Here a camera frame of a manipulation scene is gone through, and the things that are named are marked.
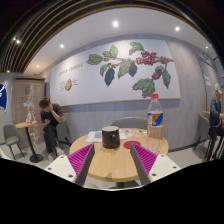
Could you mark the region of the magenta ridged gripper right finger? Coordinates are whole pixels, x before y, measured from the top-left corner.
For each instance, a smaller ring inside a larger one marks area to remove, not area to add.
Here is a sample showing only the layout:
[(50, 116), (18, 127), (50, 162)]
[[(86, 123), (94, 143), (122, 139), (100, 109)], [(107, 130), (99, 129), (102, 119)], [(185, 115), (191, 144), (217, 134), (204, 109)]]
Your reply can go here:
[(180, 167), (167, 155), (156, 155), (139, 145), (132, 144), (130, 154), (142, 185), (147, 185), (180, 170)]

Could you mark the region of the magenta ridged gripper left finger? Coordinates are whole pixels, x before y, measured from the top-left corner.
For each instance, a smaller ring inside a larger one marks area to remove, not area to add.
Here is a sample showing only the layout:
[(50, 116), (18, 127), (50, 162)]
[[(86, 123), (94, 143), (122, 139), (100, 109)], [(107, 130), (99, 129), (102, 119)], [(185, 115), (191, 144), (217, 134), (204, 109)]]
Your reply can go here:
[(89, 144), (69, 156), (58, 156), (45, 171), (83, 186), (94, 154), (95, 147)]

